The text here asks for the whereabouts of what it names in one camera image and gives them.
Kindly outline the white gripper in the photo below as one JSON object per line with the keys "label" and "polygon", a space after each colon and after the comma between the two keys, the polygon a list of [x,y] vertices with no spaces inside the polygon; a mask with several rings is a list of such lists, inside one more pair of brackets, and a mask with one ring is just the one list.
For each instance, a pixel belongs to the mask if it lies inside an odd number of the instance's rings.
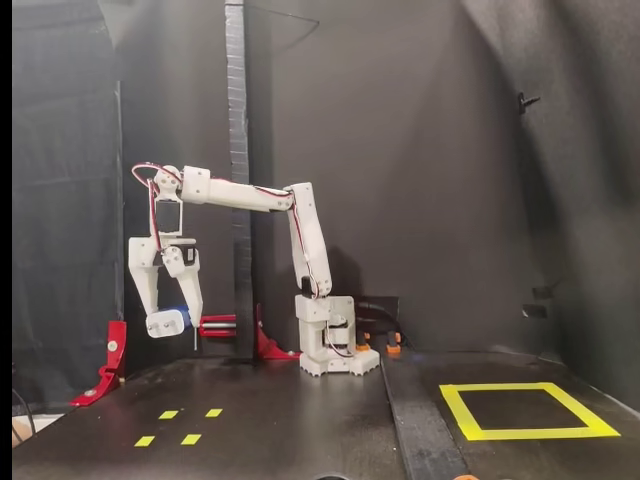
{"label": "white gripper", "polygon": [[[131,268],[160,267],[178,281],[192,325],[199,325],[203,298],[199,281],[200,257],[196,240],[183,236],[183,203],[152,199],[149,202],[149,236],[129,239]],[[147,316],[158,310],[158,270],[130,271]]]}

